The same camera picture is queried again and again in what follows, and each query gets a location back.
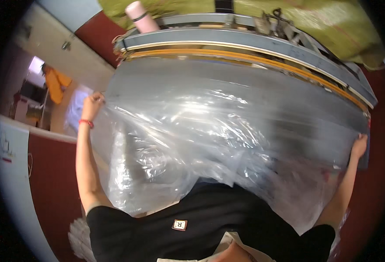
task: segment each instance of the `logo patch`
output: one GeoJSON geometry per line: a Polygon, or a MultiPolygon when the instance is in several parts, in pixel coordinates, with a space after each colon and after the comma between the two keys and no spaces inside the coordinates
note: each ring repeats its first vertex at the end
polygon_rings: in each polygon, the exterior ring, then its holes
{"type": "Polygon", "coordinates": [[[187,228],[187,223],[188,223],[187,220],[175,219],[172,229],[185,231],[185,229],[187,228]]]}

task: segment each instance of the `orange cloth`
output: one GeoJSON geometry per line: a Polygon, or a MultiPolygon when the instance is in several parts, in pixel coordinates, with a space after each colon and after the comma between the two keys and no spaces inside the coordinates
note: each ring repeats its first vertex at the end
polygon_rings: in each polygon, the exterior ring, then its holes
{"type": "Polygon", "coordinates": [[[72,79],[55,69],[50,69],[45,74],[45,82],[50,92],[51,100],[54,103],[59,104],[63,99],[61,86],[68,87],[72,82],[72,79]]]}

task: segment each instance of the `hand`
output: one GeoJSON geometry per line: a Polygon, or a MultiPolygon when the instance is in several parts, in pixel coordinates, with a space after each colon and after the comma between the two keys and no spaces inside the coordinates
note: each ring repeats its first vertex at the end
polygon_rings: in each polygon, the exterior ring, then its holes
{"type": "Polygon", "coordinates": [[[354,141],[351,150],[351,157],[359,159],[365,153],[367,149],[367,138],[366,134],[358,134],[358,138],[354,141]]]}
{"type": "Polygon", "coordinates": [[[100,92],[95,92],[84,100],[81,119],[93,121],[105,103],[105,97],[100,92]]]}

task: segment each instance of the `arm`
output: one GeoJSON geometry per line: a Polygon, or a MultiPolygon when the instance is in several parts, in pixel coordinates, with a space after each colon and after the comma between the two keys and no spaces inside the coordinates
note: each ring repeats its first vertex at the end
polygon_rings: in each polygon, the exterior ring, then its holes
{"type": "MultiPolygon", "coordinates": [[[[86,97],[81,118],[93,121],[103,104],[104,96],[100,93],[86,97]]],[[[92,154],[90,131],[89,124],[80,123],[76,144],[76,178],[80,201],[86,213],[99,205],[113,207],[99,180],[98,168],[92,154]]]]}
{"type": "Polygon", "coordinates": [[[332,197],[331,201],[321,212],[315,226],[327,224],[331,225],[336,231],[339,223],[344,217],[347,210],[349,200],[351,199],[352,189],[354,188],[355,175],[357,173],[358,160],[364,154],[367,148],[367,135],[359,134],[358,139],[354,142],[349,158],[347,172],[340,186],[332,197]]]}

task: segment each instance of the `black t-shirt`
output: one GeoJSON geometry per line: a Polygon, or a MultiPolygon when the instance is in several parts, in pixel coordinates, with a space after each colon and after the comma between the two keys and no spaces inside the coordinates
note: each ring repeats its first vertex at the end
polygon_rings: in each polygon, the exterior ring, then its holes
{"type": "Polygon", "coordinates": [[[213,255],[227,231],[277,262],[318,262],[327,260],[335,238],[329,225],[299,236],[265,201],[225,184],[198,183],[178,204],[146,217],[99,206],[86,219],[98,262],[200,260],[213,255]],[[175,219],[188,221],[185,231],[172,229],[175,219]]]}

